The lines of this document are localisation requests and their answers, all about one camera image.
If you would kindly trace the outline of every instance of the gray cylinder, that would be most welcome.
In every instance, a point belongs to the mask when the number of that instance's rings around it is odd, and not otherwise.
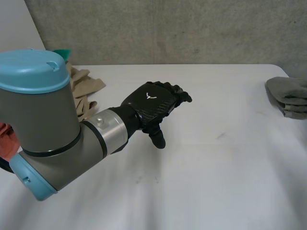
[[[67,151],[50,157],[19,154],[57,191],[100,162],[104,153],[92,130],[80,124],[79,141]]]
[[[0,89],[0,98],[0,122],[13,127],[27,151],[59,149],[71,143],[80,132],[70,84],[42,94]]]

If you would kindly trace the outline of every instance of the blue joint cover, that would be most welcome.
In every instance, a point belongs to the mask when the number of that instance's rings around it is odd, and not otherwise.
[[[9,162],[18,179],[33,193],[39,201],[46,200],[58,193],[19,153]]]
[[[47,50],[0,53],[0,89],[26,94],[59,90],[70,81],[61,55]]]

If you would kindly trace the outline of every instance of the wall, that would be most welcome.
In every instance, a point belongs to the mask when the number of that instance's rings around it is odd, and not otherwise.
[[[45,49],[23,0],[0,0],[0,52]]]
[[[73,64],[266,63],[307,72],[306,0],[25,0]]]

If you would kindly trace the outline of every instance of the white logo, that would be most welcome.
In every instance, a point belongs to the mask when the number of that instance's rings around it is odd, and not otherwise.
[[[157,98],[157,97],[151,97],[148,95],[148,93],[146,93],[146,96],[147,96],[147,99],[154,99],[154,98]]]

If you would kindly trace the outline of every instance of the robotic thumb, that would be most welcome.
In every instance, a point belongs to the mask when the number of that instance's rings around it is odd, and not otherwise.
[[[150,139],[152,140],[153,144],[158,148],[158,149],[164,149],[165,148],[165,139],[163,137],[163,133],[160,129],[159,123],[161,121],[156,122],[154,125],[150,125],[143,129],[143,133],[149,134]]]
[[[149,137],[158,149],[165,148],[166,143],[161,130],[159,130],[156,134],[149,134]]]

